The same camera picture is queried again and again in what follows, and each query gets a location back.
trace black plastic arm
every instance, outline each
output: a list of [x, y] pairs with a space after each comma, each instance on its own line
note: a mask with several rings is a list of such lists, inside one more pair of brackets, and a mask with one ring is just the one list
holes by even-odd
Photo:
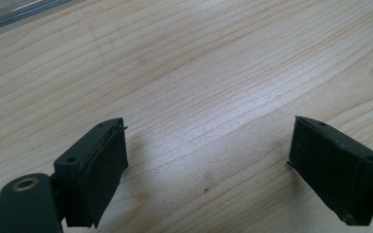
[[335, 128], [298, 116], [288, 164], [348, 225], [373, 217], [373, 150]]
[[98, 226], [128, 167], [122, 118], [104, 121], [54, 161], [54, 174], [29, 174], [0, 193], [0, 232], [62, 232]]

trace metal grommet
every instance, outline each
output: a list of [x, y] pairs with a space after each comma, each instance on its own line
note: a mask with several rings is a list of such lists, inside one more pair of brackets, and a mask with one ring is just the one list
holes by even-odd
[[39, 182], [36, 178], [25, 178], [17, 183], [12, 187], [14, 191], [24, 191], [33, 186], [35, 186]]

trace light wood surface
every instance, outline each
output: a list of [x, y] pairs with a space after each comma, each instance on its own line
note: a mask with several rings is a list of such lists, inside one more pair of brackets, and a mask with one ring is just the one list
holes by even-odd
[[98, 230], [373, 232], [286, 165], [294, 116], [373, 149], [373, 0], [86, 0], [0, 35], [0, 188], [123, 117]]

